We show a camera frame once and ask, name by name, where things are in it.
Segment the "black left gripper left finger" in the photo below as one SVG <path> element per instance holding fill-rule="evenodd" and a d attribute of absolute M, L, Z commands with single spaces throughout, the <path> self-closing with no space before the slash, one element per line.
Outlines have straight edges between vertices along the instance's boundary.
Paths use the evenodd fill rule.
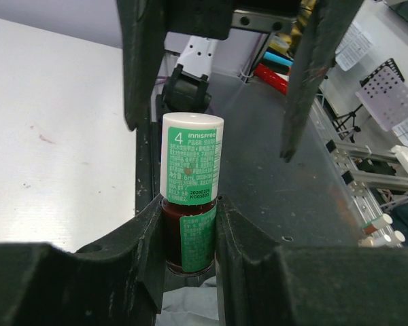
<path fill-rule="evenodd" d="M 0 325 L 155 324 L 165 280 L 160 202 L 75 253 L 0 242 Z"/>

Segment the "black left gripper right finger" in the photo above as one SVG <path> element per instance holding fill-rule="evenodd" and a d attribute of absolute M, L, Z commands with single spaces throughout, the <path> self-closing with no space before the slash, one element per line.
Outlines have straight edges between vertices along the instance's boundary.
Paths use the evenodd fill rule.
<path fill-rule="evenodd" d="M 281 245 L 218 198 L 221 325 L 408 325 L 408 248 Z"/>

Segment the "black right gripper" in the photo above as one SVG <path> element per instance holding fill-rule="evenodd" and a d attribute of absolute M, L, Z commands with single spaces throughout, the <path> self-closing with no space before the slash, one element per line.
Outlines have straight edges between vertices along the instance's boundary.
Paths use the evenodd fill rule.
<path fill-rule="evenodd" d="M 174 0 L 116 2 L 122 33 L 124 119 L 134 131 L 142 123 L 164 56 L 167 31 L 227 39 L 231 29 L 287 33 L 304 5 L 301 0 Z M 362 1 L 317 1 L 294 56 L 282 124 L 280 157 L 295 155 L 316 92 L 335 50 Z"/>

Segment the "nail polish bottle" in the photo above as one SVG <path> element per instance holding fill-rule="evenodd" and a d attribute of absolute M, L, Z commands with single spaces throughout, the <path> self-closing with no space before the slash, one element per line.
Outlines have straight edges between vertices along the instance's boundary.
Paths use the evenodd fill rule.
<path fill-rule="evenodd" d="M 216 201 L 186 206 L 164 198 L 161 207 L 168 268 L 185 277 L 208 271 L 214 262 Z"/>

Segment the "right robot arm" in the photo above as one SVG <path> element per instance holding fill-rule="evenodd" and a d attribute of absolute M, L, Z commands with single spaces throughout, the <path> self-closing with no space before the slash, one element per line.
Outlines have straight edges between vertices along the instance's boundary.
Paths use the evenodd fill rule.
<path fill-rule="evenodd" d="M 338 45 L 361 7 L 360 1 L 317 1 L 296 50 L 286 93 L 280 156 L 297 151 L 319 85 Z M 213 50 L 231 29 L 288 32 L 299 1 L 118 1 L 122 33 L 124 118 L 130 130 L 143 121 L 164 56 L 167 33 L 189 35 L 189 43 L 165 85 L 173 111 L 204 112 Z"/>

